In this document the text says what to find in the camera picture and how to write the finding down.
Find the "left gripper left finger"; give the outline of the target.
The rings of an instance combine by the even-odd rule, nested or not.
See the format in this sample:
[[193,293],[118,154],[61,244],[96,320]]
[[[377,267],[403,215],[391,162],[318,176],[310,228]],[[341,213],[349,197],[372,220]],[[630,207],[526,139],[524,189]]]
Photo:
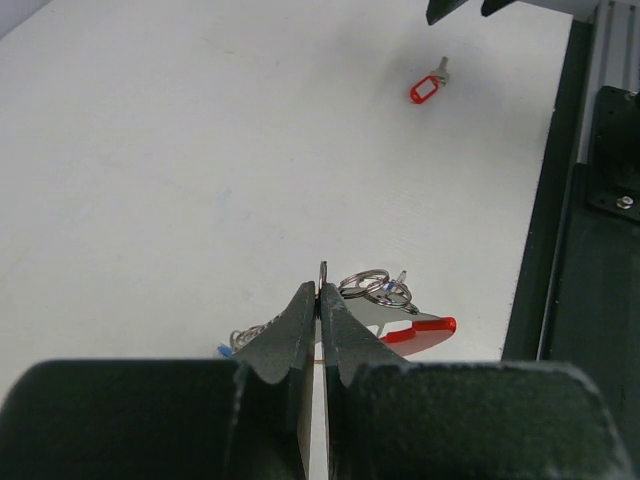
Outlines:
[[270,385],[282,382],[291,370],[303,370],[315,340],[316,288],[302,283],[287,307],[232,359],[248,364]]

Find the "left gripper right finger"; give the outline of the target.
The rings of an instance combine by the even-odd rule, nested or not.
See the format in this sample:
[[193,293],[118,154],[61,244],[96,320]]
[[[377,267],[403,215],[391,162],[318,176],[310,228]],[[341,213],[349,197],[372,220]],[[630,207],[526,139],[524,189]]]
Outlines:
[[352,315],[333,284],[321,289],[319,320],[327,388],[348,387],[361,365],[408,363]]

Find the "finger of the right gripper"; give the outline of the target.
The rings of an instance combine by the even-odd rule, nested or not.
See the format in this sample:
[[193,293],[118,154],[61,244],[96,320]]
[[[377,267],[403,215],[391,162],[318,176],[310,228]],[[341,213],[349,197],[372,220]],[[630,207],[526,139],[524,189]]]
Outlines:
[[518,0],[485,0],[481,6],[481,14],[483,16],[491,16],[517,1]]
[[427,23],[436,24],[466,2],[467,0],[430,0],[425,12]]

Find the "key organiser with red handle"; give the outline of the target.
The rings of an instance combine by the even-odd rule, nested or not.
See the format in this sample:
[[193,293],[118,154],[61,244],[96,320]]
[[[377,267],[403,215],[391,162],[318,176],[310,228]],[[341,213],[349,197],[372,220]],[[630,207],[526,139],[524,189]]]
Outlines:
[[354,273],[338,285],[351,315],[395,353],[407,357],[451,338],[457,321],[420,310],[406,283],[407,272],[393,277],[382,268]]

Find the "key with red tag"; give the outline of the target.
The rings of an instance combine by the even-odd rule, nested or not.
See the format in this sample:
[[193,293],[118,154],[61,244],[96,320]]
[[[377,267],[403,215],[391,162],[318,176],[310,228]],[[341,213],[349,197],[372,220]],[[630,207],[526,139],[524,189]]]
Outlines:
[[432,70],[423,79],[413,85],[409,91],[409,99],[416,105],[421,105],[431,99],[449,81],[450,74],[447,70],[449,58],[443,56],[436,69]]

